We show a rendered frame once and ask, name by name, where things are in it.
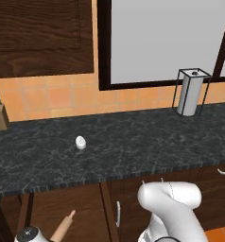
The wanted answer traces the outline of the dark wood open drawer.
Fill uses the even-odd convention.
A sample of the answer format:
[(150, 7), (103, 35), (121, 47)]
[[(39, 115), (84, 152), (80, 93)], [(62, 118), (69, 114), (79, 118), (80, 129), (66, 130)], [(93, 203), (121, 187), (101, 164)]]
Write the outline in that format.
[(0, 242), (14, 242), (27, 226), (46, 239), (73, 210), (73, 222), (61, 242), (112, 242), (99, 184), (1, 198)]

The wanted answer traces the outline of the white paper towel roll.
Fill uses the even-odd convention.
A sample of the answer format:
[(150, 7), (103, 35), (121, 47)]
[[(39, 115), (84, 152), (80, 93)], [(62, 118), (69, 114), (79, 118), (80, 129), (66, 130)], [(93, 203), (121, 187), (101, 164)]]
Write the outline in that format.
[(200, 70), (184, 70), (182, 90), (177, 112), (183, 116), (193, 116), (196, 112), (199, 94), (203, 83)]

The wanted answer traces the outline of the small white egg-shaped object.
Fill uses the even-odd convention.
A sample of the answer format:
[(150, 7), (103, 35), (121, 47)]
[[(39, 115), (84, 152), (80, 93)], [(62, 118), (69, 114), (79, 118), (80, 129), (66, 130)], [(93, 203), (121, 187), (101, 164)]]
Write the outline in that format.
[(76, 146), (78, 149), (86, 148), (86, 140), (82, 136), (76, 138)]

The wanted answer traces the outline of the dark wood drawer front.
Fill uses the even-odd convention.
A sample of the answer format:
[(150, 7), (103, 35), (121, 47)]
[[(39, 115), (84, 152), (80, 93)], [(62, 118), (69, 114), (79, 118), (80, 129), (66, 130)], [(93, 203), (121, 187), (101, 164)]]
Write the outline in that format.
[(197, 186), (202, 194), (195, 210), (205, 231), (225, 227), (225, 164), (205, 166), (199, 172)]

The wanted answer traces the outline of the wooden rolling pin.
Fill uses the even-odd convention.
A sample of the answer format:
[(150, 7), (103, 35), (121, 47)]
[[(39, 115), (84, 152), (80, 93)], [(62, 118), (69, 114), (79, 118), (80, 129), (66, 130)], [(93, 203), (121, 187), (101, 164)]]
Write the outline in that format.
[(65, 237), (68, 229), (70, 228), (73, 217), (75, 215), (76, 211), (73, 210), (69, 216), (66, 216), (63, 221), (60, 223), (59, 227), (56, 229), (56, 231), (51, 236), (50, 240), (52, 242), (61, 242), (62, 239)]

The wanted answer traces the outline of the dark framed window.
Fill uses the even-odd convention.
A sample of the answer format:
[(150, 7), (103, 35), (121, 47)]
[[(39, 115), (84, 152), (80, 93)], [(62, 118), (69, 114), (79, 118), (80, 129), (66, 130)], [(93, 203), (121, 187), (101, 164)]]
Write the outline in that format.
[(172, 86), (181, 69), (225, 81), (225, 0), (97, 0), (101, 91)]

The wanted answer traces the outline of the dark wood wall cupboard door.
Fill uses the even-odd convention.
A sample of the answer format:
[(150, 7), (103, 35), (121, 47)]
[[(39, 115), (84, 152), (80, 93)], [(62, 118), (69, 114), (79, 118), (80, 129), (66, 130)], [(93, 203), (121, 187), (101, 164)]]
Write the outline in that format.
[(93, 71), (92, 0), (0, 0), (0, 78)]

